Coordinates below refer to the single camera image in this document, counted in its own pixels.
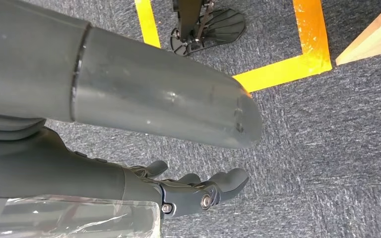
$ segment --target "silver bolt head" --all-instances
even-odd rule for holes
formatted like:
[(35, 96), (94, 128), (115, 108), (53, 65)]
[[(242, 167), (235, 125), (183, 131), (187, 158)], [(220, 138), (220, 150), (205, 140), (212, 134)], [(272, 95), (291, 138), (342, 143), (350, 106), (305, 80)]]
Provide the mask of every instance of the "silver bolt head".
[(211, 206), (211, 202), (211, 197), (208, 194), (204, 195), (201, 200), (202, 209), (207, 210)]
[(170, 204), (163, 204), (163, 206), (161, 207), (161, 211), (163, 211), (164, 213), (170, 213), (172, 212), (172, 210), (173, 206)]

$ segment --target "carpet floor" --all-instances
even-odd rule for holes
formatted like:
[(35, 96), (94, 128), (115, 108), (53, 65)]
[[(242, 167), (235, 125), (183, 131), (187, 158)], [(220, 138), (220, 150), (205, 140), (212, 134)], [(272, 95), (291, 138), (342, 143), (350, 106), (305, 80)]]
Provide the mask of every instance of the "carpet floor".
[[(142, 41), (131, 0), (29, 0)], [(153, 0), (162, 47), (171, 1)], [(234, 75), (301, 53), (291, 0), (222, 0), (246, 15), (236, 43), (192, 59)], [(381, 12), (381, 0), (323, 0), (332, 61)], [(164, 177), (203, 179), (234, 167), (251, 180), (235, 200), (166, 221), (166, 238), (381, 238), (381, 56), (253, 93), (265, 134), (229, 150), (128, 131), (49, 121), (68, 147), (126, 165), (165, 160)]]

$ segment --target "wooden plank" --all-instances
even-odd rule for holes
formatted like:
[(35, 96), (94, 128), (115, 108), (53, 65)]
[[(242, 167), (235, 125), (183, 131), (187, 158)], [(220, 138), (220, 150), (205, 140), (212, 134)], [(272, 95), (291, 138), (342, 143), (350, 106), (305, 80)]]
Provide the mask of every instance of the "wooden plank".
[(344, 64), (381, 54), (381, 14), (338, 56)]

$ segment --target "yellow floor marking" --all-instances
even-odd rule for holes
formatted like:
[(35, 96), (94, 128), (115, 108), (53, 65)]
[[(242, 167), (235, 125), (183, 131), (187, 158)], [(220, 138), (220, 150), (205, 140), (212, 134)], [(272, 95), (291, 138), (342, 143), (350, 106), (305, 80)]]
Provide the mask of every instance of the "yellow floor marking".
[[(144, 42), (160, 47), (150, 0), (135, 0), (135, 5)], [(303, 54), (235, 75), (247, 91), (254, 92), (332, 69), (321, 0), (293, 0), (293, 5)]]
[(152, 13), (150, 0), (135, 0), (136, 12), (138, 13), (139, 24), (141, 25), (144, 42), (154, 47), (161, 48), (158, 38), (157, 25)]

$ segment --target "plastic wrap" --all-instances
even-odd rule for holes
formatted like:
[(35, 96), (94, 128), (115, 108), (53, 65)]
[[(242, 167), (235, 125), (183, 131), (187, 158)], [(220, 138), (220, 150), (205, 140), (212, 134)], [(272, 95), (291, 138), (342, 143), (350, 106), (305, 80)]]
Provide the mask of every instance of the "plastic wrap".
[(44, 195), (0, 198), (0, 238), (159, 238), (156, 203)]

